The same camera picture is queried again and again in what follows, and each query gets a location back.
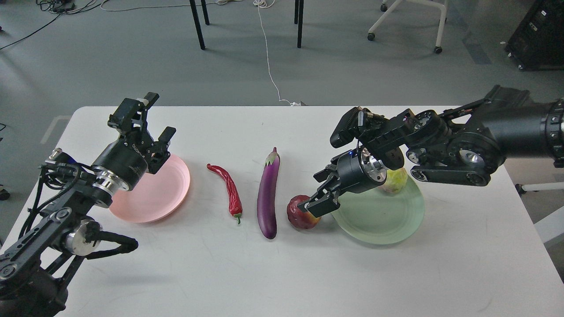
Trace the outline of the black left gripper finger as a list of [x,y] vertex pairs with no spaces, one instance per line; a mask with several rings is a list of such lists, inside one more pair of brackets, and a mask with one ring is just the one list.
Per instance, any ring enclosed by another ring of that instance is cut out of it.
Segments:
[[121,138],[141,142],[152,139],[148,132],[148,111],[159,94],[148,92],[143,98],[125,98],[117,110],[109,115],[108,126],[116,129]]
[[168,148],[171,144],[173,135],[177,132],[176,128],[166,127],[148,149],[148,172],[156,174],[171,156]]

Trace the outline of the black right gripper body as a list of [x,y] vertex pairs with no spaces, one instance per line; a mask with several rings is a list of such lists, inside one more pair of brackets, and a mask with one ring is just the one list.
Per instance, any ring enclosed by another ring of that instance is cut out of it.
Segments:
[[339,193],[363,193],[383,185],[387,180],[387,168],[366,148],[355,148],[333,157],[336,165]]

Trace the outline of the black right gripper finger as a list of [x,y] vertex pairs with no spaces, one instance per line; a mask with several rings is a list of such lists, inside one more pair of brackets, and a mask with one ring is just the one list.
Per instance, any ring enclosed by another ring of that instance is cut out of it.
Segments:
[[328,164],[323,170],[315,173],[313,178],[320,183],[318,191],[338,191],[341,188],[341,175],[336,164]]
[[340,189],[327,189],[320,187],[308,200],[298,203],[297,207],[303,213],[308,211],[315,218],[320,218],[321,216],[330,214],[340,208],[341,204],[338,200],[340,196]]

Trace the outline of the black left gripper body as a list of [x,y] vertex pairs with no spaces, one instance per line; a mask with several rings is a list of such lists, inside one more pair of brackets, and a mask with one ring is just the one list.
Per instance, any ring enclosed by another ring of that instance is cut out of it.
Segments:
[[120,135],[93,162],[95,174],[115,187],[131,191],[147,172],[151,172],[152,137],[143,134]]

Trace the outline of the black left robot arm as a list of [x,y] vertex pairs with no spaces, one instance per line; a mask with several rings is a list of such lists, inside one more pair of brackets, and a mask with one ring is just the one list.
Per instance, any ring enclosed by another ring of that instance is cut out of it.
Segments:
[[65,309],[68,285],[86,259],[127,254],[138,247],[128,236],[104,231],[88,216],[110,207],[116,192],[131,191],[145,173],[156,174],[171,156],[175,128],[157,140],[147,130],[148,111],[159,95],[125,98],[109,116],[119,132],[92,165],[57,148],[40,167],[34,204],[18,240],[1,255],[1,315],[53,317]]

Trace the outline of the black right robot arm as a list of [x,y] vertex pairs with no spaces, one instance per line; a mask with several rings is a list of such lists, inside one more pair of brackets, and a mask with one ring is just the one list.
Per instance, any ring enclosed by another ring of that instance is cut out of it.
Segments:
[[340,207],[346,192],[363,193],[386,181],[389,170],[414,164],[421,182],[485,186],[509,157],[550,157],[563,167],[563,99],[537,103],[527,90],[496,85],[482,99],[445,110],[386,118],[354,107],[334,129],[334,148],[357,147],[333,157],[314,178],[316,193],[298,204],[319,218]]

